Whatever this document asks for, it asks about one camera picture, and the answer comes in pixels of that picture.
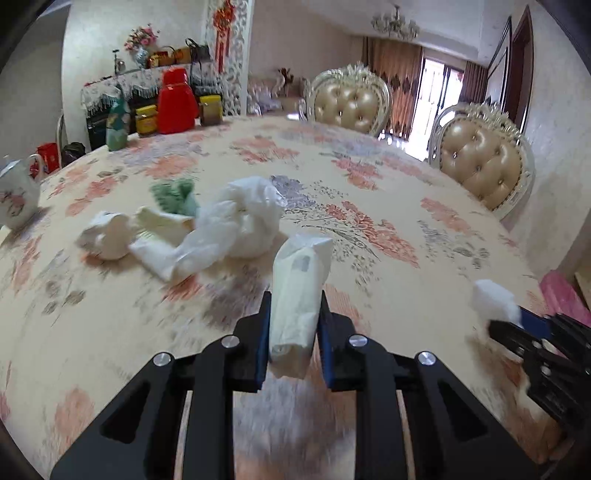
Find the crumpled white paper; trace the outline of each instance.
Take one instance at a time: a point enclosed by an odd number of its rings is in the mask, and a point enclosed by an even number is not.
[[[332,238],[296,234],[277,252],[273,263],[269,369],[278,378],[306,376],[332,251]]]
[[[486,322],[504,320],[521,326],[521,309],[515,303],[515,296],[492,280],[474,282],[472,307]]]
[[[268,251],[286,205],[269,180],[248,177],[228,183],[197,220],[148,207],[140,208],[135,221],[101,212],[77,244],[105,260],[131,252],[162,280],[178,284],[224,257],[255,258]]]

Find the chandelier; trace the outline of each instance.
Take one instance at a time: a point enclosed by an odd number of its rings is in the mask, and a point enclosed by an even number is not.
[[[404,41],[412,41],[418,37],[420,29],[414,20],[408,25],[404,16],[400,15],[400,7],[394,5],[395,11],[390,14],[376,15],[371,21],[375,31],[381,34],[388,34],[389,38],[397,38]]]

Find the red hanging decoration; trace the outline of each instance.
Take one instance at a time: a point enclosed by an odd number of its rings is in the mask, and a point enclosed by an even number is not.
[[[224,59],[230,53],[230,32],[234,19],[234,6],[230,0],[224,0],[223,5],[213,14],[213,26],[217,30],[215,56],[218,73],[223,72]]]

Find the pink cloth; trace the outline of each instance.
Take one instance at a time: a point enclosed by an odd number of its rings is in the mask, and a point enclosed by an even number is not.
[[[556,270],[544,276],[540,282],[540,289],[544,294],[550,315],[564,313],[591,327],[591,312],[585,308],[574,288]]]

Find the round table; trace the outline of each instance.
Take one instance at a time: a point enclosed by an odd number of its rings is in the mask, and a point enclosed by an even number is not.
[[[74,245],[101,210],[155,206],[157,180],[193,178],[203,205],[253,175],[288,202],[261,258],[220,262],[169,287],[130,255],[104,262]],[[258,311],[274,255],[302,230],[334,239],[324,287],[334,312],[390,352],[434,352],[530,456],[547,453],[546,415],[470,307],[473,282],[490,278],[544,311],[507,231],[452,179],[384,142],[263,117],[100,148],[43,183],[27,228],[3,232],[0,417],[35,468],[48,477],[155,353],[199,352]],[[304,381],[269,376],[259,394],[235,395],[237,478],[352,478],[354,422],[354,396],[329,394],[317,359]]]

